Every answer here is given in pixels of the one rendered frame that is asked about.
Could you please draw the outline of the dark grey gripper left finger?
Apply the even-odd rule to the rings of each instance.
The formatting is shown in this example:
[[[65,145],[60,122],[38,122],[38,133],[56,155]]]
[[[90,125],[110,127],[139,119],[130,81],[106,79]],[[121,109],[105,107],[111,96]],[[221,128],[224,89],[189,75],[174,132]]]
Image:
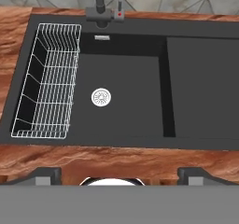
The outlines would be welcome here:
[[[54,186],[62,184],[60,167],[38,167],[29,175],[6,182],[6,185],[20,186]]]

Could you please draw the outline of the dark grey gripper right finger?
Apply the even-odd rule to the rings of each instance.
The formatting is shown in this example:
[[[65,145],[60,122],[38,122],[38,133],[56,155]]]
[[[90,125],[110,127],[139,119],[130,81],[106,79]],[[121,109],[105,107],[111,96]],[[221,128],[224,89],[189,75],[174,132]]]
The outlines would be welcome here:
[[[177,175],[177,184],[182,186],[235,186],[234,182],[210,175],[201,167],[180,167]]]

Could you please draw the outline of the white bowl with black rim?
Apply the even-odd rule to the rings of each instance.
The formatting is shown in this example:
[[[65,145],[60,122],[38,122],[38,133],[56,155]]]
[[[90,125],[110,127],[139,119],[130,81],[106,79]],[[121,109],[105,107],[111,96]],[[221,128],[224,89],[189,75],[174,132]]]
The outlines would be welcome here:
[[[80,186],[144,186],[144,183],[138,178],[87,177]]]

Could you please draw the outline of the white round sink drain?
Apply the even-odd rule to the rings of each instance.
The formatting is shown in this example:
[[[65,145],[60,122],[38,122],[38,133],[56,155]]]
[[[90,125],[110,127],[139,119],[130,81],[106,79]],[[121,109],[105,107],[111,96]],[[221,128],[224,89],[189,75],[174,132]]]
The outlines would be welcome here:
[[[91,101],[98,107],[107,106],[111,102],[111,93],[105,88],[98,88],[92,92]]]

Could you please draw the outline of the black kitchen sink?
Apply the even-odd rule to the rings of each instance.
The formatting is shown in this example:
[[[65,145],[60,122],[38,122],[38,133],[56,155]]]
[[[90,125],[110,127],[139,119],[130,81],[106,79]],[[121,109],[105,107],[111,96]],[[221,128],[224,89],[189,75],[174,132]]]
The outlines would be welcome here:
[[[81,26],[64,139],[11,130],[37,26]],[[111,93],[98,107],[91,94]],[[0,144],[239,150],[239,22],[128,18],[105,29],[80,16],[30,18],[2,118]]]

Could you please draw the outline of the dark grey sink tap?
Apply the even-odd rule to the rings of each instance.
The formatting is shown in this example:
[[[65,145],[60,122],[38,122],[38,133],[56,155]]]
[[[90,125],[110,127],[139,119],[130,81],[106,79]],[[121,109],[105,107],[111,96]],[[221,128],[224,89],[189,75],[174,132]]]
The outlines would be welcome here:
[[[105,0],[95,0],[94,7],[85,8],[85,14],[86,21],[95,22],[100,29],[105,29],[112,21],[124,22],[125,19],[125,12],[121,1],[118,2],[116,9],[111,9],[105,6]]]

